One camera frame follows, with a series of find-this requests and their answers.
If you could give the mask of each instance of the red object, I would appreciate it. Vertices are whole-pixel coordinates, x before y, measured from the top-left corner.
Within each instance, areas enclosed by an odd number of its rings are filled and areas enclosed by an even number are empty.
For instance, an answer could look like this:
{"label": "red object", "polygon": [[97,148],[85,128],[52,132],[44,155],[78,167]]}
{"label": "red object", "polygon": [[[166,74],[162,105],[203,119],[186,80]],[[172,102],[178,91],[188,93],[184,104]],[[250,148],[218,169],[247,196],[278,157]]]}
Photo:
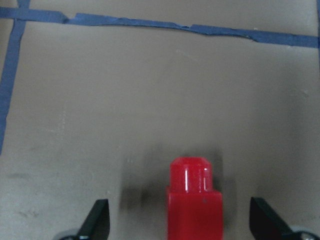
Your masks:
{"label": "red object", "polygon": [[178,157],[167,189],[168,240],[222,240],[222,194],[213,189],[212,166],[203,157]]}

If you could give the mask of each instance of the red block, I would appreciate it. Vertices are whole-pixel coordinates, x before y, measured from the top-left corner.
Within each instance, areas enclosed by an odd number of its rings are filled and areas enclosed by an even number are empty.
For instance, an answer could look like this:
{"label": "red block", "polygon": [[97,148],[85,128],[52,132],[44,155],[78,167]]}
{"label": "red block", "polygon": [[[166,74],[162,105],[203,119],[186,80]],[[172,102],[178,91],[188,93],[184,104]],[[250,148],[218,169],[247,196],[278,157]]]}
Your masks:
{"label": "red block", "polygon": [[213,189],[212,166],[203,157],[179,157],[170,165],[168,240],[222,240],[222,194]]}

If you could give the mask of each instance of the floor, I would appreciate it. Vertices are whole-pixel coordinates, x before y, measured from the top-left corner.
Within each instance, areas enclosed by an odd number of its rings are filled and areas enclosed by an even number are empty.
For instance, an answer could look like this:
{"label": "floor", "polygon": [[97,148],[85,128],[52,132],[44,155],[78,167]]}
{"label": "floor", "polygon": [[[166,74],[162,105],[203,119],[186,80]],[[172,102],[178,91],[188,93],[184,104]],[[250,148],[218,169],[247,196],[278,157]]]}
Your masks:
{"label": "floor", "polygon": [[[318,35],[315,0],[31,0],[30,8]],[[0,19],[0,66],[12,25]],[[108,198],[110,240],[164,240],[169,165],[191,155],[213,164],[225,240],[253,239],[251,196],[320,234],[319,105],[316,48],[29,21],[0,156],[0,238],[57,240]]]}

